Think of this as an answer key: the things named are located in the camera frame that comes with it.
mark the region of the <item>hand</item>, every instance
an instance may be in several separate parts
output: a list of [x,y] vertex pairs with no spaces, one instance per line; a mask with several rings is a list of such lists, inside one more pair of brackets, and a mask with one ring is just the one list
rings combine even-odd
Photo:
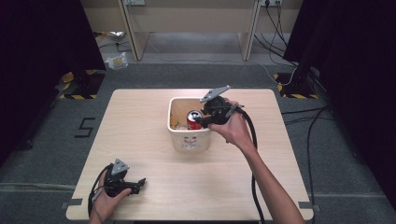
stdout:
[[[99,187],[105,184],[106,173],[107,171],[103,172],[100,177]],[[131,191],[131,189],[125,189],[119,195],[112,198],[106,194],[105,189],[102,189],[96,201],[93,202],[90,223],[101,223],[108,220],[119,202],[129,195]]]
[[238,112],[233,112],[227,123],[223,125],[209,124],[208,128],[221,134],[227,143],[236,145],[241,150],[244,150],[245,148],[251,148],[253,146],[246,120],[242,114]]

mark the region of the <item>black curtain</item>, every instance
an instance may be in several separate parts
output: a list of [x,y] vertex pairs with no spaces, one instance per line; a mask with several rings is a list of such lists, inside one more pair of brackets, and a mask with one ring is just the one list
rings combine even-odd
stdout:
[[0,1],[0,27],[1,165],[62,75],[106,68],[78,0]]
[[[299,62],[324,0],[304,0],[285,58]],[[336,1],[312,66],[335,114],[396,209],[396,1]]]

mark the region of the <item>wooden table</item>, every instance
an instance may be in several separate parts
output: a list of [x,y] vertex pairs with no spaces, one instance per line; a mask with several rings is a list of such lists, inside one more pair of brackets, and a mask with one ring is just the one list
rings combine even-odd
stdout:
[[[259,220],[251,196],[251,172],[244,156],[211,134],[209,149],[189,155],[175,151],[166,129],[173,97],[203,97],[208,90],[117,90],[93,142],[66,216],[88,219],[88,195],[100,171],[116,158],[131,166],[126,181],[147,183],[124,199],[115,220]],[[288,133],[270,90],[228,90],[221,96],[238,101],[251,116],[259,152],[298,205],[309,202]],[[257,188],[266,219],[272,219]],[[300,209],[304,219],[312,209]]]

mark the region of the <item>red can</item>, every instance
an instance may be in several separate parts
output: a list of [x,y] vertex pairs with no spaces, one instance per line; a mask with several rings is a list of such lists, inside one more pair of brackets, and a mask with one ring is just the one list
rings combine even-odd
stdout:
[[195,121],[195,118],[201,118],[202,113],[199,110],[192,110],[187,114],[187,126],[189,130],[200,130],[202,129],[201,124]]

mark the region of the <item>white bucket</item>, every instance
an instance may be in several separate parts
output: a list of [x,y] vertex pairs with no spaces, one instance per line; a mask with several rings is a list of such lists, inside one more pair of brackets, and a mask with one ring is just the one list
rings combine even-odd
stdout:
[[184,153],[200,153],[209,148],[209,129],[188,130],[187,114],[192,110],[200,110],[203,104],[200,97],[171,99],[168,110],[168,131],[172,136],[175,150]]

